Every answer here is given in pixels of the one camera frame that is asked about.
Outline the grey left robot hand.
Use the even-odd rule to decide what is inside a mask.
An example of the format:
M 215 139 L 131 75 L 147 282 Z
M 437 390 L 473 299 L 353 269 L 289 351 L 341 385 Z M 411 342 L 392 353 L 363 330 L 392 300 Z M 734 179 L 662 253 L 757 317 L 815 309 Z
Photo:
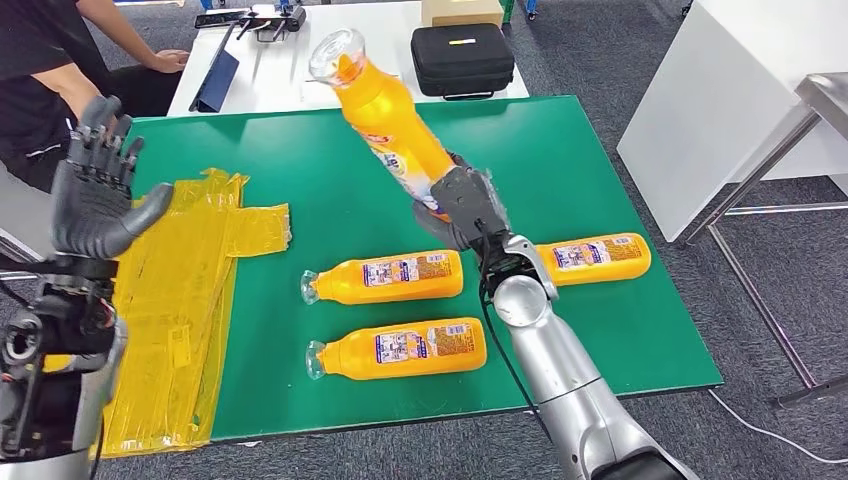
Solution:
M 130 248 L 168 210 L 170 183 L 155 185 L 135 206 L 131 185 L 144 139 L 128 139 L 133 118 L 115 96 L 97 96 L 70 134 L 51 196 L 51 241 L 62 254 L 113 259 Z

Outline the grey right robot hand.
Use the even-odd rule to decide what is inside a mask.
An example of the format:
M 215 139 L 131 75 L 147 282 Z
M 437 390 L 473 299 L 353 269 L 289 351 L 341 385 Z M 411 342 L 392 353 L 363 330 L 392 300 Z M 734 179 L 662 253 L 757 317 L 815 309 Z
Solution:
M 497 235 L 511 226 L 491 176 L 473 168 L 456 153 L 448 152 L 456 167 L 438 180 L 432 193 L 439 212 L 414 200 L 411 205 L 418 225 L 447 248 L 483 253 L 484 240 L 495 243 Z

